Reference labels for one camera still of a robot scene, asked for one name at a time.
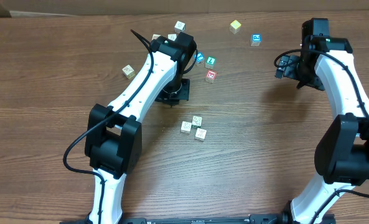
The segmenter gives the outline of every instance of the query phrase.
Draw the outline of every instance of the printed symbol on cube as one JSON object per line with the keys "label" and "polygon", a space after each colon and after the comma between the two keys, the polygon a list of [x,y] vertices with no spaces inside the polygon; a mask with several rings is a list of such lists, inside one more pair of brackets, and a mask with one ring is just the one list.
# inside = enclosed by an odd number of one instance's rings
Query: printed symbol on cube
{"label": "printed symbol on cube", "polygon": [[192,124],[190,122],[183,121],[181,132],[190,134]]}
{"label": "printed symbol on cube", "polygon": [[130,65],[127,65],[124,68],[122,68],[122,71],[124,75],[126,76],[126,78],[128,79],[136,75],[136,73],[134,72],[134,69]]}
{"label": "printed symbol on cube", "polygon": [[205,68],[213,69],[215,66],[216,59],[213,57],[208,57],[207,62],[205,63]]}
{"label": "printed symbol on cube", "polygon": [[192,117],[192,126],[195,128],[201,128],[202,118],[198,116]]}
{"label": "printed symbol on cube", "polygon": [[195,62],[196,65],[201,65],[203,64],[203,61],[205,59],[205,57],[203,56],[203,54],[201,52],[198,53],[198,55],[194,55],[194,58],[195,56],[197,56],[197,61]]}
{"label": "printed symbol on cube", "polygon": [[252,43],[251,46],[259,46],[261,42],[261,35],[260,34],[252,34]]}
{"label": "printed symbol on cube", "polygon": [[197,128],[197,132],[195,133],[195,139],[204,141],[206,135],[207,135],[207,130]]}
{"label": "printed symbol on cube", "polygon": [[177,34],[168,34],[168,35],[167,35],[167,38],[168,38],[169,40],[173,40],[173,41],[175,41],[175,39],[177,38]]}
{"label": "printed symbol on cube", "polygon": [[240,22],[238,22],[237,20],[234,20],[231,24],[230,24],[230,31],[233,34],[236,34],[238,31],[240,31],[241,29],[241,24]]}
{"label": "printed symbol on cube", "polygon": [[180,33],[185,31],[185,23],[177,21],[176,25],[174,26],[174,32]]}
{"label": "printed symbol on cube", "polygon": [[156,39],[158,39],[158,37],[160,37],[161,35],[159,35],[159,34],[154,34],[154,35],[152,35],[152,39],[153,40],[156,40]]}
{"label": "printed symbol on cube", "polygon": [[217,72],[209,70],[205,80],[207,82],[213,83],[215,81],[216,75],[217,75]]}

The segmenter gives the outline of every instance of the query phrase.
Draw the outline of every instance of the wire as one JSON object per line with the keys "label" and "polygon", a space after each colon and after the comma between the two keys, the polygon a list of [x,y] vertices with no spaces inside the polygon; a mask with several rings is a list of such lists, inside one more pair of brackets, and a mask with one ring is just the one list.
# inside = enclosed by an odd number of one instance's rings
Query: wire
{"label": "wire", "polygon": [[197,61],[197,58],[198,58],[198,49],[195,49],[195,59],[194,59],[194,62],[192,62],[192,65],[183,72],[183,75],[188,73],[189,71],[191,71],[192,67],[194,67],[195,65],[195,62]]}
{"label": "wire", "polygon": [[139,40],[142,44],[144,44],[144,46],[147,48],[147,51],[149,52],[150,58],[151,58],[151,66],[150,69],[148,71],[148,74],[146,75],[146,77],[144,78],[144,80],[142,81],[142,83],[139,85],[139,87],[137,88],[137,90],[133,93],[133,95],[131,95],[129,97],[129,99],[127,99],[124,104],[117,109],[111,116],[105,118],[103,121],[100,121],[99,123],[97,123],[96,125],[94,125],[94,127],[90,128],[89,130],[85,131],[83,134],[81,134],[78,138],[76,138],[76,140],[74,140],[74,142],[71,143],[71,145],[69,145],[69,147],[67,147],[67,150],[64,153],[63,156],[63,163],[64,166],[72,171],[72,172],[77,172],[80,174],[91,174],[91,175],[95,175],[98,178],[100,178],[100,184],[101,184],[101,195],[100,195],[100,203],[98,205],[98,224],[101,224],[101,213],[102,211],[102,206],[103,206],[103,197],[104,197],[104,189],[105,189],[105,180],[103,178],[103,176],[97,172],[93,172],[93,171],[89,171],[89,170],[81,170],[81,169],[76,169],[73,168],[71,166],[68,165],[67,162],[67,157],[68,154],[70,153],[71,149],[78,144],[84,137],[86,137],[89,133],[93,132],[95,129],[99,128],[100,126],[106,126],[113,118],[115,118],[117,115],[119,115],[119,113],[125,109],[125,107],[129,106],[130,102],[133,100],[133,98],[140,92],[141,88],[146,84],[148,78],[151,76],[152,70],[154,68],[154,56],[152,55],[151,49],[149,47],[149,42],[148,40],[146,40],[143,36],[141,36],[140,34],[138,34],[137,32],[130,30]]}
{"label": "wire", "polygon": [[[358,100],[358,104],[360,105],[361,111],[363,112],[364,116],[367,118],[368,122],[369,122],[369,114],[367,112],[367,110],[365,109],[365,105],[364,102],[361,99],[360,96],[360,91],[357,87],[357,83],[354,79],[353,74],[350,72],[350,70],[348,69],[348,67],[346,65],[344,65],[340,60],[338,60],[337,58],[335,58],[334,56],[331,56],[325,52],[321,52],[319,50],[307,50],[307,49],[296,49],[296,50],[289,50],[287,52],[282,53],[281,55],[279,55],[275,60],[274,60],[274,66],[277,68],[285,68],[288,66],[291,66],[299,61],[296,62],[291,62],[287,65],[278,65],[277,61],[284,55],[290,54],[290,53],[294,53],[294,52],[310,52],[310,53],[315,53],[315,54],[319,54],[319,55],[324,55],[326,57],[328,57],[329,59],[333,60],[334,62],[338,63],[340,66],[342,66],[342,68],[347,72],[350,81],[352,81],[352,85],[354,88],[354,92],[356,94],[357,100]],[[354,194],[360,197],[365,197],[365,198],[369,198],[369,194],[364,194],[361,192],[356,192],[354,190],[347,190],[347,189],[340,189],[340,190],[336,190],[325,202],[324,204],[318,209],[318,211],[316,211],[316,213],[313,216],[313,219],[311,221],[311,224],[314,224],[315,220],[317,219],[317,217],[319,216],[319,214],[321,213],[321,211],[323,211],[323,209],[332,201],[332,199],[334,199],[335,196],[339,197],[340,193],[350,193],[350,194]]]}

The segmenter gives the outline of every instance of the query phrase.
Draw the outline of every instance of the cube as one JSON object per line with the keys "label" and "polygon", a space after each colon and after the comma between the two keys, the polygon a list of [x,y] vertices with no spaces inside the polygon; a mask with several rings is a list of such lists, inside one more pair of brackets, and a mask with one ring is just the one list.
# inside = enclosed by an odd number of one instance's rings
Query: cube
{"label": "cube", "polygon": [[260,34],[252,34],[251,46],[259,46],[260,42],[261,42],[261,35]]}
{"label": "cube", "polygon": [[203,56],[203,54],[201,52],[198,52],[198,55],[194,55],[194,59],[195,59],[195,56],[197,56],[197,60],[195,61],[195,64],[197,66],[203,64],[203,61],[205,60],[205,57]]}
{"label": "cube", "polygon": [[168,34],[168,35],[167,35],[167,38],[168,38],[169,40],[173,40],[173,41],[175,41],[175,39],[177,38],[177,34]]}
{"label": "cube", "polygon": [[201,128],[202,118],[198,116],[192,117],[192,126],[194,128]]}
{"label": "cube", "polygon": [[134,72],[134,69],[130,65],[127,65],[124,68],[122,68],[122,71],[124,75],[126,76],[126,78],[128,79],[131,79],[133,76],[136,75],[136,73]]}
{"label": "cube", "polygon": [[204,141],[206,135],[207,130],[197,128],[197,132],[195,133],[195,139],[199,141]]}
{"label": "cube", "polygon": [[158,37],[160,37],[161,35],[159,35],[159,34],[154,34],[154,35],[152,35],[152,39],[153,40],[156,40],[156,39],[158,39]]}
{"label": "cube", "polygon": [[207,73],[207,76],[205,77],[205,80],[207,82],[213,83],[216,79],[217,72],[209,70]]}
{"label": "cube", "polygon": [[230,24],[230,31],[233,34],[236,34],[240,31],[241,29],[241,24],[240,22],[238,22],[237,20],[234,20],[231,24]]}
{"label": "cube", "polygon": [[185,23],[177,21],[176,25],[174,26],[174,32],[179,34],[180,32],[184,32],[184,31],[185,31]]}
{"label": "cube", "polygon": [[191,123],[183,121],[181,132],[190,134],[190,132],[191,132]]}
{"label": "cube", "polygon": [[208,57],[208,60],[205,62],[205,68],[213,69],[215,63],[216,59],[214,57]]}

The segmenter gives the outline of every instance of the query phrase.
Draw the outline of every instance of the wood grain surface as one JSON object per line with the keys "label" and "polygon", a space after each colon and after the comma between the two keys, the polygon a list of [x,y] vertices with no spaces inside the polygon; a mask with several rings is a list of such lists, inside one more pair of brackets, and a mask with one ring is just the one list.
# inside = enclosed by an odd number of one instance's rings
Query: wood grain surface
{"label": "wood grain surface", "polygon": [[[142,155],[126,179],[123,209],[146,218],[232,217],[276,213],[312,178],[314,150],[332,122],[326,93],[297,90],[274,77],[273,60],[299,48],[301,24],[330,19],[330,34],[349,39],[369,96],[369,11],[271,12],[0,19],[0,223],[58,223],[83,218],[94,177],[62,164],[86,130],[95,103],[107,105],[139,71],[148,39],[186,23],[199,51],[217,59],[214,84],[194,67],[190,101],[154,103],[143,122]],[[242,23],[233,35],[229,24]],[[250,47],[252,33],[262,35]],[[205,142],[180,133],[203,118]],[[68,162],[90,169],[81,142]],[[369,181],[357,187],[369,193]],[[338,223],[369,223],[369,199],[345,195],[331,209]]]}

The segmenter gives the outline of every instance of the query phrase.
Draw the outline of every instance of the wooden table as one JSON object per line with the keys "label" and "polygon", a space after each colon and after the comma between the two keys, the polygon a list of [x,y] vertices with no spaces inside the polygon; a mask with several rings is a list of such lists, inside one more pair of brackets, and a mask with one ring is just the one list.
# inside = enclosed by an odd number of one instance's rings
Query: wooden table
{"label": "wooden table", "polygon": [[[332,122],[326,93],[296,90],[274,77],[273,60],[297,49],[301,24],[330,19],[330,34],[349,39],[369,96],[369,11],[270,12],[0,19],[0,223],[58,223],[83,218],[94,177],[62,164],[67,146],[86,130],[95,103],[107,105],[139,71],[146,49],[130,33],[167,36],[186,23],[198,48],[217,58],[214,84],[195,67],[190,101],[151,106],[142,156],[124,189],[134,217],[226,217],[276,213],[315,172],[314,150]],[[229,24],[242,23],[233,35]],[[252,33],[262,35],[250,47]],[[205,142],[180,133],[203,117]],[[90,169],[81,142],[69,163]],[[357,190],[369,193],[369,181]],[[346,195],[331,209],[338,223],[369,223],[369,199]]]}

